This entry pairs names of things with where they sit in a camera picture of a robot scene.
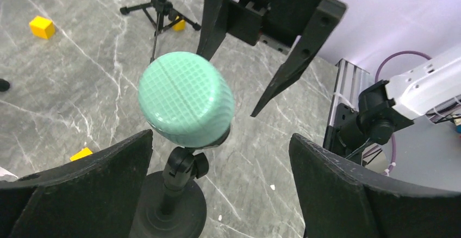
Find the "yellow block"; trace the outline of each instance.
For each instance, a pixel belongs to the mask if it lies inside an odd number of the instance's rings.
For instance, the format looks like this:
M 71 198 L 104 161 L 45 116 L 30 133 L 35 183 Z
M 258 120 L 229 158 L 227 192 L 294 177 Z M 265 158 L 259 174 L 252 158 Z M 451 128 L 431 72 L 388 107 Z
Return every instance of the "yellow block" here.
M 180 22 L 176 23 L 173 25 L 173 30 L 179 31 L 179 30 L 184 30 L 186 28 L 186 21 L 185 20 L 180 20 Z
M 29 22 L 32 34 L 43 39 L 49 39 L 53 36 L 55 29 L 51 20 L 37 16 Z
M 77 159 L 84 158 L 85 156 L 91 155 L 92 153 L 93 152 L 89 148 L 85 147 L 80 152 L 78 152 L 77 154 L 71 156 L 71 161 L 75 161 Z

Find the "textured green cover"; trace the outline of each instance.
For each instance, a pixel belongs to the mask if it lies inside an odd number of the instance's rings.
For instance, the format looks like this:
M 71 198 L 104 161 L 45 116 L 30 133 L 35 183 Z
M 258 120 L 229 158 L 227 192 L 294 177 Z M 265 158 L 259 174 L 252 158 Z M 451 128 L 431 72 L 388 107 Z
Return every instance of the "textured green cover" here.
M 234 116 L 234 96 L 215 67 L 197 54 L 172 52 L 141 76 L 139 106 L 149 124 L 183 147 L 216 141 Z

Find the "marble table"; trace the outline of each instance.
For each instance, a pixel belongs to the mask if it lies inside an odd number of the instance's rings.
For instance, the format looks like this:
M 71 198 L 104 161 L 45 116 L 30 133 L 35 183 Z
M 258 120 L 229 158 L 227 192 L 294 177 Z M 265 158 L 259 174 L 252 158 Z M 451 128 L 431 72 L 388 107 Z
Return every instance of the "marble table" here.
M 68 163 L 83 147 L 96 152 L 149 128 L 137 84 L 153 27 L 142 12 L 119 13 L 147 1 L 0 0 L 0 77 L 12 84 L 0 93 L 0 167 L 25 176 Z M 203 0 L 170 1 L 201 22 Z M 36 15 L 54 21 L 50 40 L 32 36 L 28 23 Z M 195 52 L 199 35 L 191 27 L 168 31 L 157 54 Z M 288 143 L 300 133 L 322 144 L 337 69 L 315 59 L 298 83 L 251 118 L 285 58 L 228 35 L 211 60 L 235 94 L 236 114 L 226 143 L 206 151 L 210 171 L 198 180 L 208 203 L 203 238 L 302 236 Z M 155 134 L 153 147 L 149 172 L 163 169 L 173 145 Z

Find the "mint green lamp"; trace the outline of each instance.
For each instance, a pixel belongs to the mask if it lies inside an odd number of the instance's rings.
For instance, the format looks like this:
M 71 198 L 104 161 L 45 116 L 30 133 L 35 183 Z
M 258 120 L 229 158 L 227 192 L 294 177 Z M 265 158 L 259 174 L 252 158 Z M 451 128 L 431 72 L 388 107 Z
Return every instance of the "mint green lamp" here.
M 235 109 L 232 92 L 209 61 L 172 52 L 149 65 L 138 93 L 147 122 L 179 147 L 163 171 L 146 177 L 130 238 L 199 238 L 207 204 L 193 179 L 204 176 L 209 164 L 204 153 L 194 151 L 218 146 L 229 135 Z

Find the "black object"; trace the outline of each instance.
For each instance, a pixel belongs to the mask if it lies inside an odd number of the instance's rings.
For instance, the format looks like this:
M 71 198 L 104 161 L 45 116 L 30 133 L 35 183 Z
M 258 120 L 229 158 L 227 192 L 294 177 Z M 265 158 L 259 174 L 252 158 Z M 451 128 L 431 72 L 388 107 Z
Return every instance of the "black object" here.
M 165 169 L 146 177 L 130 238 L 199 238 L 207 220 L 207 203 L 194 181 L 209 170 L 204 153 L 194 151 L 224 143 L 231 128 L 208 146 L 176 147 Z
M 289 155 L 304 237 L 461 237 L 461 193 L 383 176 L 298 134 Z
M 5 92 L 10 89 L 10 83 L 4 79 L 0 79 L 0 92 Z
M 264 35 L 284 47 L 291 47 L 301 35 L 261 96 L 251 114 L 255 117 L 300 78 L 345 10 L 346 5 L 337 0 L 205 0 L 197 54 L 210 60 L 226 33 L 252 46 Z
M 359 95 L 359 112 L 339 104 L 334 126 L 328 126 L 323 147 L 339 156 L 347 156 L 362 146 L 367 140 L 379 145 L 386 144 L 392 134 L 413 125 L 413 121 L 395 111 L 393 99 L 388 99 L 385 85 L 381 80 Z M 351 158 L 360 164 L 362 153 Z
M 63 166 L 0 181 L 0 237 L 128 237 L 151 156 L 145 130 Z
M 155 11 L 157 12 L 157 21 L 154 21 L 154 19 L 151 17 L 149 12 L 147 11 L 148 8 L 155 9 Z M 202 28 L 200 24 L 193 22 L 191 19 L 187 18 L 179 11 L 177 11 L 175 8 L 173 8 L 173 4 L 167 0 L 151 0 L 148 3 L 142 3 L 131 7 L 125 6 L 120 8 L 120 13 L 123 15 L 128 15 L 130 12 L 137 10 L 142 10 L 144 14 L 146 14 L 152 26 L 155 28 L 154 46 L 152 48 L 151 62 L 155 60 L 155 47 L 157 45 L 157 35 L 161 34 L 166 30 L 169 30 L 171 27 L 173 27 L 175 24 L 179 23 L 182 20 L 185 20 L 188 24 L 192 25 L 194 30 L 200 30 Z M 165 16 L 168 16 L 168 19 L 171 21 L 171 23 L 166 26 L 164 26 Z

